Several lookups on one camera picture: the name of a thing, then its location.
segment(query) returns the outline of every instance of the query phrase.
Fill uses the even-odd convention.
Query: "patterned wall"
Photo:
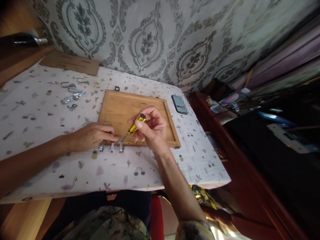
[[[318,7],[317,0],[33,0],[66,53],[178,86],[231,83]]]

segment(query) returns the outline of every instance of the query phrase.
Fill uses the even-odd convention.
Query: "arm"
[[[156,107],[142,109],[138,114],[146,115],[146,122],[136,121],[138,130],[135,132],[135,141],[146,141],[157,160],[160,175],[179,221],[204,221],[207,219],[194,196],[187,180],[178,167],[167,143],[167,122]],[[128,120],[133,123],[137,115]]]
[[[96,148],[104,139],[118,141],[114,134],[110,123],[90,123],[74,133],[0,161],[0,199],[68,152]]]

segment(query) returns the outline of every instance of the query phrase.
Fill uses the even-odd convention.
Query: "patterned tablecloth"
[[[62,105],[60,101],[72,94],[61,87],[61,82],[75,84],[87,97]],[[176,112],[171,95],[182,96],[179,88],[104,67],[91,76],[37,63],[7,82],[0,89],[0,159],[98,121],[105,90],[115,86],[123,92],[167,100],[181,142],[180,149],[171,150],[189,184],[216,188],[231,181],[189,104],[186,102],[188,115]],[[70,111],[68,107],[74,103],[78,106]],[[157,162],[148,147],[125,146],[124,153],[115,147],[111,153],[106,146],[103,152],[96,149],[66,154],[0,203],[119,189],[163,189]]]

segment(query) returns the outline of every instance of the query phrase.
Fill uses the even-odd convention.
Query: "hand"
[[[111,123],[89,123],[79,130],[64,135],[68,152],[83,152],[97,148],[103,140],[118,141]]]
[[[145,122],[135,121],[140,113],[146,115],[147,120]],[[141,141],[146,141],[154,154],[163,155],[167,151],[170,151],[167,142],[167,121],[161,116],[155,106],[142,109],[138,114],[128,119],[127,123],[132,124],[134,121],[138,129],[133,135],[135,141],[138,138]]]

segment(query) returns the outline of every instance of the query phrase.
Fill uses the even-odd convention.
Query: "right hand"
[[[146,115],[146,121],[135,120],[139,114]],[[155,106],[143,108],[139,113],[128,119],[127,123],[135,121],[137,131],[134,133],[134,140],[140,137],[141,141],[146,141],[148,147],[154,154],[163,155],[170,151],[167,142],[167,121],[161,116]]]

